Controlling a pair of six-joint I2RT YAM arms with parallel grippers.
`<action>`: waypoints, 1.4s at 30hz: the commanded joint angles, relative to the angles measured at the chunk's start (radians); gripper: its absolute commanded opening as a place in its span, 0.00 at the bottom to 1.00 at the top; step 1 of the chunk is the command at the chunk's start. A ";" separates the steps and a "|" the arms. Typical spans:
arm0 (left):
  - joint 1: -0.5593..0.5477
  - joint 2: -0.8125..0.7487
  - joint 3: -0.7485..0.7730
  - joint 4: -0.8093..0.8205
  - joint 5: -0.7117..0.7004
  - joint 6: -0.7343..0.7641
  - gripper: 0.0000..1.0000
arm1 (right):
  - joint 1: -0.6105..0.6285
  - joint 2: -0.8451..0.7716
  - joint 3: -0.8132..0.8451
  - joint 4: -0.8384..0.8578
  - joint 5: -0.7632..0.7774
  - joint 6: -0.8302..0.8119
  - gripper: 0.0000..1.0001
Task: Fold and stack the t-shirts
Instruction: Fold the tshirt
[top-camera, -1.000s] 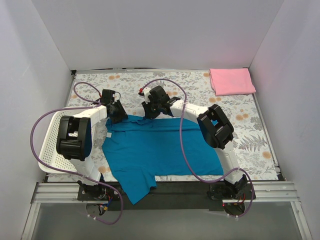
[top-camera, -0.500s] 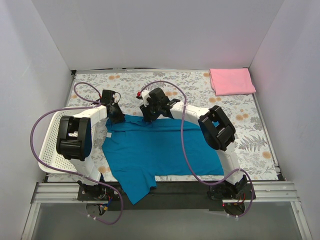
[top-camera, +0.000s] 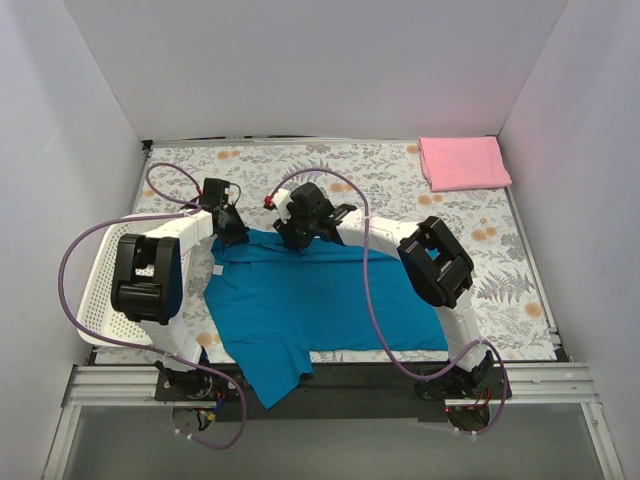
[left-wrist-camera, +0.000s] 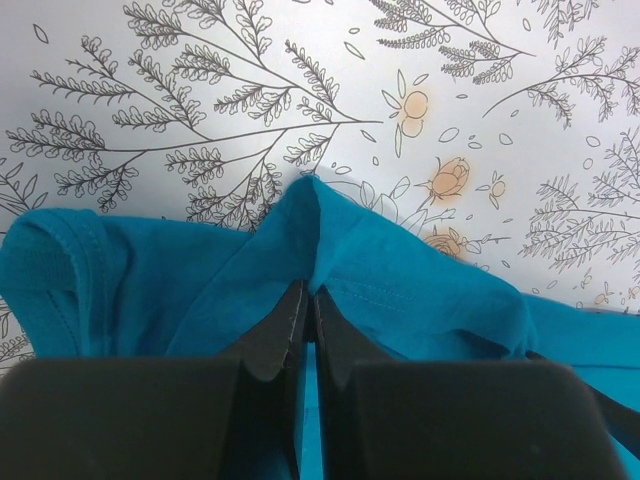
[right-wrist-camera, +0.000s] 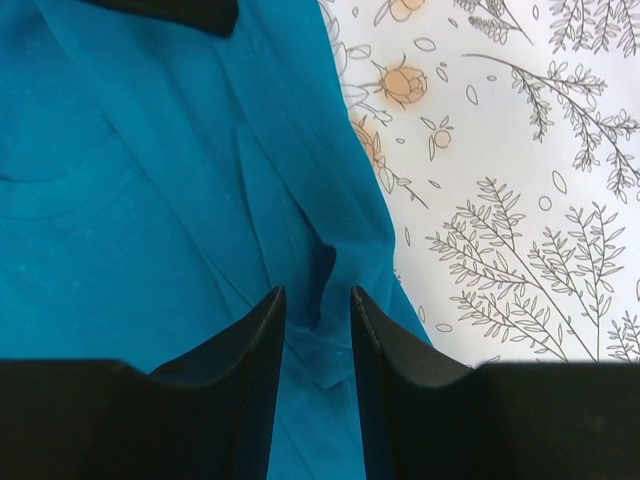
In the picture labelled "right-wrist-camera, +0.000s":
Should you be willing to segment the teal blue t shirt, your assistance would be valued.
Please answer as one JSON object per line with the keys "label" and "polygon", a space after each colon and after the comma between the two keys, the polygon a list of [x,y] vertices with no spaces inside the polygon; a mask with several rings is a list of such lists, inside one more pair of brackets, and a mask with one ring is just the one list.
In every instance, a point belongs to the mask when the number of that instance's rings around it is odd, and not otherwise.
{"label": "teal blue t shirt", "polygon": [[271,289],[287,327],[268,475],[365,475],[363,287],[422,327],[316,1],[228,38],[80,1],[1,5],[1,354],[151,370]]}

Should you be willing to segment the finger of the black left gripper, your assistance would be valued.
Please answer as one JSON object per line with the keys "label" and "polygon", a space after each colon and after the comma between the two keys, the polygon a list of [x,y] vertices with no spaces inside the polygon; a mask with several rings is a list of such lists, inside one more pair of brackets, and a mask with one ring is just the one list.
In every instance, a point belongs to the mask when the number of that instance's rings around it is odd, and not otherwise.
{"label": "finger of the black left gripper", "polygon": [[87,0],[87,3],[172,22],[214,36],[230,36],[238,20],[237,0]]}

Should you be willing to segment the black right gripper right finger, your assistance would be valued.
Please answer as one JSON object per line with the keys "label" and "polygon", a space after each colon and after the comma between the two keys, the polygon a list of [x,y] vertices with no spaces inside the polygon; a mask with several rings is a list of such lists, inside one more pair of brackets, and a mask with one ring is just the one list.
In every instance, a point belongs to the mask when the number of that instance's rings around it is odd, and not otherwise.
{"label": "black right gripper right finger", "polygon": [[370,479],[635,479],[635,364],[467,367],[390,319],[361,288],[351,331]]}

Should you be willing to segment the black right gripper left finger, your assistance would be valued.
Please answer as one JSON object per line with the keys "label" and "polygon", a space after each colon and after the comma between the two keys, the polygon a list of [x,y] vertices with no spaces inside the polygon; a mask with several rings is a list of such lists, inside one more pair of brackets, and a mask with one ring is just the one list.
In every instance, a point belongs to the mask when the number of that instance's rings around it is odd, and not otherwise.
{"label": "black right gripper left finger", "polygon": [[3,361],[2,477],[265,478],[285,323],[276,288],[151,373],[116,360]]}

